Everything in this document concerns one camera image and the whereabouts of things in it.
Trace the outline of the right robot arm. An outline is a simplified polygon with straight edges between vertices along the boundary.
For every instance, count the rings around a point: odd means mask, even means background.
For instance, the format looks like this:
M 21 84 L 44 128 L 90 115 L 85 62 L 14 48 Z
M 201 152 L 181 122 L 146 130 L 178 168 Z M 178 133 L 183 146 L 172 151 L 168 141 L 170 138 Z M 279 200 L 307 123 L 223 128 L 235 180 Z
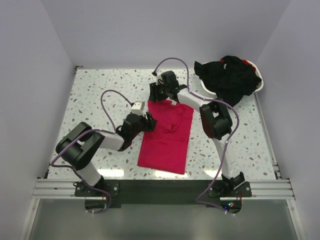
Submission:
M 245 177 L 232 146 L 231 137 L 235 130 L 232 129 L 229 105 L 220 99 L 205 99 L 204 96 L 191 92 L 187 85 L 179 84 L 175 73 L 171 70 L 160 74 L 153 71 L 152 75 L 156 77 L 156 81 L 149 85 L 150 101 L 170 99 L 200 114 L 202 129 L 213 141 L 220 159 L 219 171 L 222 180 L 210 187 L 220 194 L 235 196 L 245 183 Z

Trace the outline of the pink t shirt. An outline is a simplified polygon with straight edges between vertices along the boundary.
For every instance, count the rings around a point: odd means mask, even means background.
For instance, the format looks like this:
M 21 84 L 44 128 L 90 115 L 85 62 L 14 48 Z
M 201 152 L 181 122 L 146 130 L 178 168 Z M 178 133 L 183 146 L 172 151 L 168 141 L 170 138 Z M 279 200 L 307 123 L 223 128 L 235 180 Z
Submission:
M 157 123 L 143 134 L 137 165 L 183 175 L 194 110 L 170 100 L 149 100 L 147 106 Z

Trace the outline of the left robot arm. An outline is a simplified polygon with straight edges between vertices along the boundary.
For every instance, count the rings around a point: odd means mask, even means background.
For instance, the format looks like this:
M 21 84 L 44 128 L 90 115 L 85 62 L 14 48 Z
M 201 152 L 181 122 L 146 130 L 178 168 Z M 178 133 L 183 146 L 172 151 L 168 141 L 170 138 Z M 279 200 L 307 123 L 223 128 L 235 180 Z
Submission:
M 92 159 L 99 148 L 122 152 L 131 146 L 134 138 L 141 132 L 155 130 L 157 120 L 150 112 L 146 115 L 130 113 L 115 132 L 93 129 L 86 122 L 80 122 L 55 147 L 57 156 L 51 166 L 58 168 L 55 162 L 62 158 L 69 163 L 81 181 L 86 184 L 86 191 L 92 196 L 99 196 L 107 190 L 104 178 L 94 167 Z

